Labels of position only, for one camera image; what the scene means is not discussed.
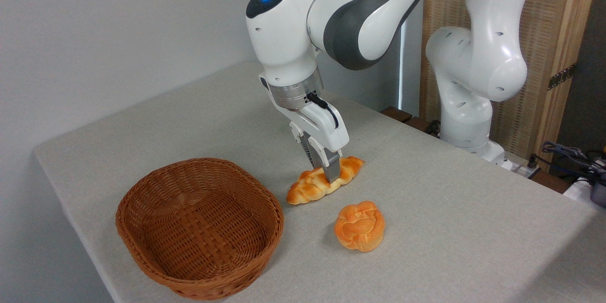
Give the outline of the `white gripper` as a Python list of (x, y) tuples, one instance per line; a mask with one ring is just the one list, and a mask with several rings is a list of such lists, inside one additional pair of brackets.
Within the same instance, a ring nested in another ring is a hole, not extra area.
[(295, 141), (312, 167), (322, 167), (327, 181), (335, 182), (341, 174), (340, 149), (350, 139), (339, 111), (320, 98), (324, 89), (321, 76), (312, 74), (286, 87), (271, 85), (265, 74), (260, 74), (259, 79), (276, 109), (291, 121)]

